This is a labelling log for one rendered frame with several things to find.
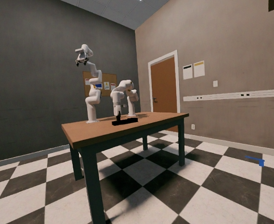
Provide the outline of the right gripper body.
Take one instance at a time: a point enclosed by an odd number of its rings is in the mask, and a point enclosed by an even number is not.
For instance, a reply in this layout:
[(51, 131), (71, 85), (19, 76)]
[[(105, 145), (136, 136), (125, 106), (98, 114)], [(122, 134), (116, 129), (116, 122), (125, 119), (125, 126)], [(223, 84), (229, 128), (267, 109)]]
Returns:
[(86, 60), (86, 57), (88, 57), (88, 55), (85, 52), (81, 52), (78, 56), (78, 61), (80, 61), (80, 63), (83, 63), (84, 59)]

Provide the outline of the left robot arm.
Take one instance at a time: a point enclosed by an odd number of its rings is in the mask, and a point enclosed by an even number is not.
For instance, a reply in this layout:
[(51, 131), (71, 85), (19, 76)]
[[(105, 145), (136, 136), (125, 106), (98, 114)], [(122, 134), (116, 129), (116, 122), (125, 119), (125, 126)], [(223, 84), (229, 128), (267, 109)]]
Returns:
[[(127, 94), (128, 106), (129, 106), (129, 115), (128, 116), (136, 116), (135, 107), (133, 101), (138, 101), (138, 93), (134, 89), (134, 84), (130, 80), (124, 80), (120, 82), (120, 85), (113, 89), (111, 92), (111, 99), (113, 99), (113, 105), (121, 105), (121, 100), (124, 98), (124, 91)], [(127, 107), (126, 104), (121, 105), (121, 107)]]

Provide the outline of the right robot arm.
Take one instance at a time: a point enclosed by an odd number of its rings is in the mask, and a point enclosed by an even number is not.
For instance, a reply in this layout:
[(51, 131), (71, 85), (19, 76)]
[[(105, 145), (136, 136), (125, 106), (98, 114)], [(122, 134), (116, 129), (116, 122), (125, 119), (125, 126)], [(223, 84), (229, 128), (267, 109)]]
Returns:
[[(76, 53), (85, 52), (88, 55), (88, 57), (93, 56), (93, 52), (85, 44), (82, 45), (81, 49), (75, 50), (75, 52)], [(98, 77), (98, 78), (92, 78), (89, 80), (89, 83), (91, 86), (91, 89), (89, 92), (90, 97), (86, 98), (86, 104), (87, 104), (87, 109), (88, 109), (88, 118), (89, 118), (88, 123), (93, 123), (93, 122), (98, 121), (98, 120), (96, 120), (96, 110), (95, 110), (94, 104), (100, 103), (100, 99), (101, 99), (101, 95), (102, 95), (101, 91), (97, 90), (97, 87), (95, 85), (102, 83), (102, 72), (101, 72), (101, 70), (96, 70), (96, 66), (94, 63), (90, 63), (87, 61), (86, 64), (89, 66), (91, 75), (93, 77)]]

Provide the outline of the black three-compartment bin rack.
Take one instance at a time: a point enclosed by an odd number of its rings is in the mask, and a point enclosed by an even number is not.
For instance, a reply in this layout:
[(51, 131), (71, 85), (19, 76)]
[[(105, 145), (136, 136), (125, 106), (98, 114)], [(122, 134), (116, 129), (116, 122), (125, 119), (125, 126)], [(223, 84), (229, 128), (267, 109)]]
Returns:
[(127, 118), (125, 120), (120, 120), (120, 122), (112, 121), (112, 125), (116, 126), (116, 125), (130, 124), (135, 122), (138, 122), (138, 118)]

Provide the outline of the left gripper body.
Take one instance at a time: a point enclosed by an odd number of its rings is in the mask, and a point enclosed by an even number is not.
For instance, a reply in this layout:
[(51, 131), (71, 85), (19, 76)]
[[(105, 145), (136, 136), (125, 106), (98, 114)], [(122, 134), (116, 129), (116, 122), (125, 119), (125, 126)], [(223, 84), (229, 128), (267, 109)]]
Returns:
[(121, 114), (121, 106), (120, 105), (114, 105), (114, 115), (118, 116), (119, 115), (119, 111)]

